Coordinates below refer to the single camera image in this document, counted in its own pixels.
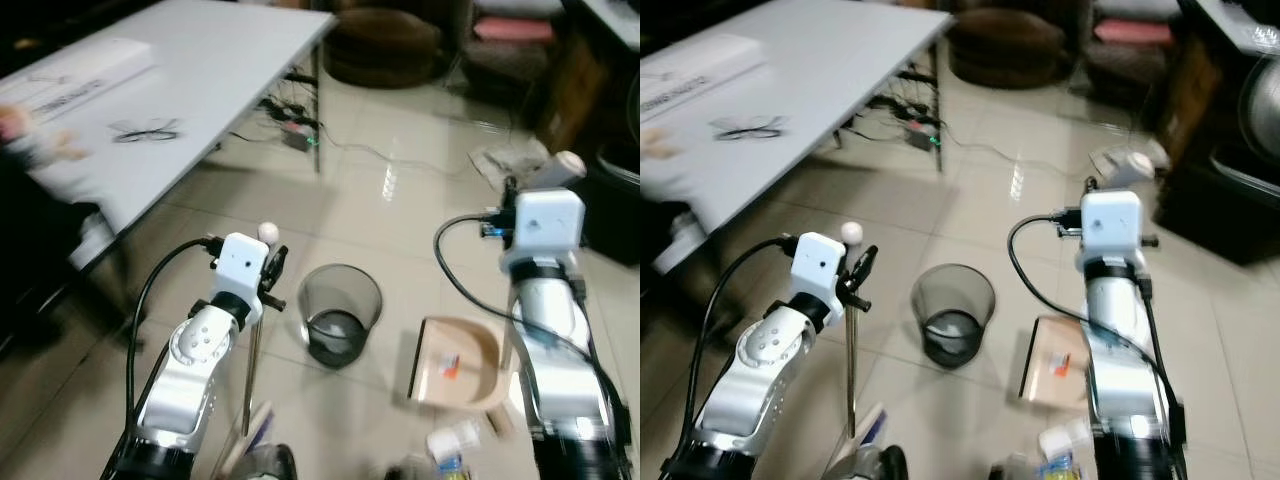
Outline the person's hand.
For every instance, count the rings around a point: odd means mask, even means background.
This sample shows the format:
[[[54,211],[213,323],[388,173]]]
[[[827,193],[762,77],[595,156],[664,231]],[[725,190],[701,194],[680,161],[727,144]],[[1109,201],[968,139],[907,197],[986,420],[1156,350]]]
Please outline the person's hand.
[[[643,127],[640,129],[639,147],[641,160],[666,160],[684,151],[675,142],[675,133],[671,129],[659,127]]]
[[[73,145],[70,131],[51,131],[31,113],[14,105],[1,105],[3,154],[26,170],[38,170],[61,161],[79,161],[88,151]]]

